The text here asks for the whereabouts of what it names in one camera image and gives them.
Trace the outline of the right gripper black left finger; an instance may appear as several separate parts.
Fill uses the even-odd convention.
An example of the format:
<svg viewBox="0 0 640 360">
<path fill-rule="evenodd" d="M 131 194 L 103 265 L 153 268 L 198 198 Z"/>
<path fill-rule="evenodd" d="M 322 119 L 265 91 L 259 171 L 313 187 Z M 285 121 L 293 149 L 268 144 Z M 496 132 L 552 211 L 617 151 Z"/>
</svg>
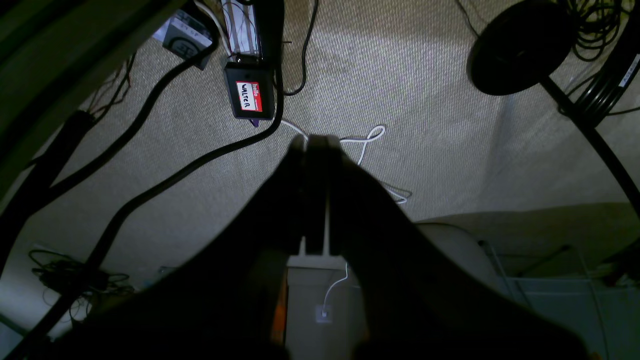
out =
<svg viewBox="0 0 640 360">
<path fill-rule="evenodd" d="M 213 239 L 153 287 L 89 315 L 55 342 L 52 360 L 287 360 L 271 342 L 288 259 L 302 240 L 304 139 Z"/>
</svg>

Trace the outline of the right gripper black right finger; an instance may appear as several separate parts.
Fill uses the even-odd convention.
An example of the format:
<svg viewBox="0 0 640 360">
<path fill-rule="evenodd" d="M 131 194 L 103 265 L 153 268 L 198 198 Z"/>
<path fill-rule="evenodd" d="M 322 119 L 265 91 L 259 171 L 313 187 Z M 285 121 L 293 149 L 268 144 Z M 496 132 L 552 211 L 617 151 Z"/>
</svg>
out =
<svg viewBox="0 0 640 360">
<path fill-rule="evenodd" d="M 587 360 L 585 342 L 483 284 L 438 249 L 334 136 L 311 135 L 307 192 L 359 281 L 368 337 L 355 360 Z"/>
</svg>

